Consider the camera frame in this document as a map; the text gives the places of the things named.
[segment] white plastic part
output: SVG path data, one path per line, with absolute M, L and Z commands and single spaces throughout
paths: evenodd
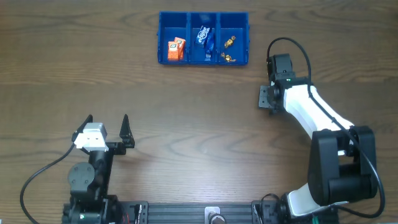
M 79 133 L 75 140 L 76 148 L 85 148 L 87 151 L 108 151 L 105 139 L 106 133 L 103 123 L 87 123 L 83 133 Z
M 336 113 L 318 94 L 317 89 L 311 86 L 313 97 L 321 104 L 324 109 L 330 113 L 336 120 L 346 129 L 354 124 L 342 118 Z M 303 126 L 307 134 L 312 138 L 314 131 L 330 129 L 332 131 L 340 130 L 340 128 L 332 123 L 324 112 L 310 99 L 308 95 L 307 85 L 297 85 L 285 90 L 284 108 L 292 114 Z
M 290 214 L 295 217 L 308 215 L 313 212 L 324 210 L 328 206 L 319 206 L 313 199 L 308 188 L 308 183 L 298 190 L 294 190 L 287 195 L 287 200 L 290 208 Z M 333 205 L 341 205 L 348 202 L 336 202 Z

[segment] orange candy wrapper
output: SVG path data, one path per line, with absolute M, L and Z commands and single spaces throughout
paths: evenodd
M 176 41 L 169 41 L 168 60 L 179 60 L 179 44 Z
M 176 38 L 174 38 L 174 41 L 178 43 L 178 47 L 179 47 L 179 50 L 178 50 L 178 58 L 179 58 L 180 60 L 182 60 L 182 59 L 184 59 L 185 39 L 176 37 Z

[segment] gold wrapped candy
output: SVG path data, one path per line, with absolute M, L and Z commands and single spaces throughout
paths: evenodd
M 227 61 L 227 62 L 236 62 L 236 59 L 232 59 L 231 56 L 225 55 L 224 53 L 221 53 L 221 56 Z
M 227 49 L 229 46 L 232 46 L 234 44 L 234 40 L 235 40 L 235 36 L 232 36 L 230 39 L 228 39 L 225 42 L 224 47 Z

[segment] wooden tabletop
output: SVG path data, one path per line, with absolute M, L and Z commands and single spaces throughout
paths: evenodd
M 245 67 L 157 63 L 159 11 L 248 11 Z M 251 202 L 307 182 L 310 139 L 287 113 L 257 107 L 267 84 L 266 50 L 280 36 L 308 52 L 323 99 L 375 133 L 386 209 L 398 222 L 398 3 L 370 1 L 0 1 L 0 219 L 28 223 L 22 185 L 60 157 L 88 114 L 117 141 L 130 117 L 136 148 L 114 158 L 109 194 L 149 202 Z M 298 76 L 307 75 L 288 42 Z M 41 223 L 60 223 L 74 150 L 35 178 L 25 204 Z M 379 196 L 349 205 L 377 210 Z

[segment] blue plastic container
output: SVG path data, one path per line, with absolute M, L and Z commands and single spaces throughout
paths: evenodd
M 200 27 L 215 29 L 215 47 L 210 61 L 205 61 L 206 48 L 195 45 Z M 164 65 L 245 65 L 249 60 L 249 14 L 247 12 L 160 12 L 157 33 L 157 59 Z M 236 39 L 227 49 L 224 43 Z M 184 58 L 168 61 L 168 42 L 175 37 L 186 40 Z M 230 55 L 235 62 L 226 62 L 221 53 Z

